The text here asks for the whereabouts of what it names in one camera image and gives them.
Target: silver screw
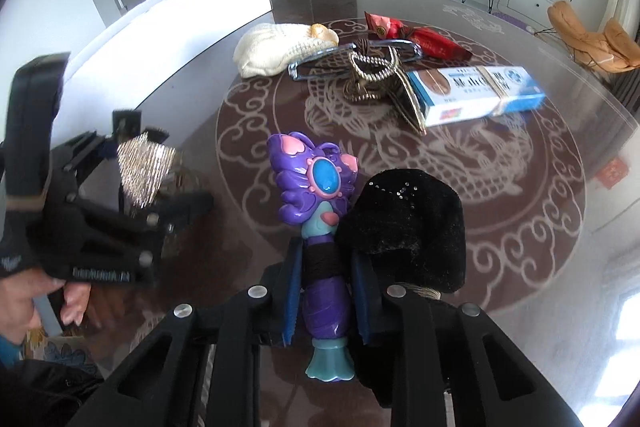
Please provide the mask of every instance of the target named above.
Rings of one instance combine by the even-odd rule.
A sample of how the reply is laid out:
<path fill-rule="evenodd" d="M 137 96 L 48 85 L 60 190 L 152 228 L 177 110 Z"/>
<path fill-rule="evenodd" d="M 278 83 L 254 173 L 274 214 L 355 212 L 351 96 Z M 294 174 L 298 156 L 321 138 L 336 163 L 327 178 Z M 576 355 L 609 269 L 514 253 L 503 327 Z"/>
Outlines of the silver screw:
<path fill-rule="evenodd" d="M 155 213 L 151 213 L 148 216 L 146 216 L 146 223 L 150 226 L 150 227 L 154 227 L 158 224 L 158 221 L 160 221 L 160 216 L 158 216 L 158 214 Z"/>
<path fill-rule="evenodd" d="M 264 286 L 260 286 L 258 284 L 257 286 L 251 286 L 251 288 L 249 288 L 249 291 L 247 293 L 249 293 L 249 296 L 252 299 L 261 299 L 262 297 L 267 295 L 268 292 L 267 292 L 267 288 L 265 288 Z"/>
<path fill-rule="evenodd" d="M 179 319 L 188 317 L 189 315 L 191 315 L 191 313 L 193 313 L 193 308 L 190 304 L 178 304 L 174 308 L 174 315 Z"/>
<path fill-rule="evenodd" d="M 389 286 L 389 288 L 386 289 L 386 294 L 390 297 L 399 299 L 406 295 L 406 289 L 404 289 L 404 286 L 401 286 L 399 284 L 392 284 L 391 286 Z"/>
<path fill-rule="evenodd" d="M 142 266 L 143 268 L 148 268 L 149 266 L 151 266 L 151 263 L 153 263 L 153 261 L 154 261 L 154 255 L 148 250 L 145 250 L 142 253 L 140 253 L 140 257 L 138 257 L 138 262 L 140 263 L 140 266 Z"/>
<path fill-rule="evenodd" d="M 469 317 L 478 317 L 480 314 L 480 308 L 471 302 L 462 304 L 462 312 Z"/>

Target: black velvet hat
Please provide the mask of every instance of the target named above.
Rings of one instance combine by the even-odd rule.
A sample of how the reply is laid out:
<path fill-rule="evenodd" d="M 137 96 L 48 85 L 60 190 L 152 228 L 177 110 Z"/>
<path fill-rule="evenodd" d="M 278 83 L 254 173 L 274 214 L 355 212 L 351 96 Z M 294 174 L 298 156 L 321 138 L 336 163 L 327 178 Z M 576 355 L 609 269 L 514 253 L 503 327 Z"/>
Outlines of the black velvet hat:
<path fill-rule="evenodd" d="M 373 176 L 338 224 L 343 256 L 369 255 L 396 282 L 452 293 L 465 282 L 462 203 L 455 191 L 418 169 Z"/>

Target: tan leather chair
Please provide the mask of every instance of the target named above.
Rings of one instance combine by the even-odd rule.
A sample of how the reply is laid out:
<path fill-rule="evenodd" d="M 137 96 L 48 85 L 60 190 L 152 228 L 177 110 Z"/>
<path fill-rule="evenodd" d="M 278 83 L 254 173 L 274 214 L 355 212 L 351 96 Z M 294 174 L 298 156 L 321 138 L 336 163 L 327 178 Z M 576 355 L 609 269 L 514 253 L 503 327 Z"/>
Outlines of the tan leather chair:
<path fill-rule="evenodd" d="M 547 10 L 549 20 L 574 59 L 593 70 L 607 73 L 640 68 L 640 46 L 611 19 L 602 33 L 588 32 L 567 1 L 558 1 Z"/>

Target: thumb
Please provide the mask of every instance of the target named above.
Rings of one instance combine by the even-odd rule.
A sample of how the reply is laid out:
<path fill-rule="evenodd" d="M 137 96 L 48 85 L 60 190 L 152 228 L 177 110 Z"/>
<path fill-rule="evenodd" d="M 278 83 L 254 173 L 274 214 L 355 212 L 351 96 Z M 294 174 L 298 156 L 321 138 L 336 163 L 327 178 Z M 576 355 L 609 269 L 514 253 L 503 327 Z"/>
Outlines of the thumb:
<path fill-rule="evenodd" d="M 59 290 L 65 282 L 49 277 L 41 268 L 31 268 L 7 277 L 4 284 L 16 298 L 31 299 Z"/>

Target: toothpaste box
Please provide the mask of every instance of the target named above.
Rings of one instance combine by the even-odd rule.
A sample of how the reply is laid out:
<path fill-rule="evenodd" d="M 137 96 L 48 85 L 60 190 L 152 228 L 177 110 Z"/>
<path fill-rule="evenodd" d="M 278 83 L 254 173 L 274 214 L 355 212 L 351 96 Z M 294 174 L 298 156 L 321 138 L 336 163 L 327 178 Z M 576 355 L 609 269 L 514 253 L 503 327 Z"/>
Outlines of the toothpaste box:
<path fill-rule="evenodd" d="M 443 68 L 407 72 L 426 127 L 539 108 L 545 93 L 524 68 Z"/>

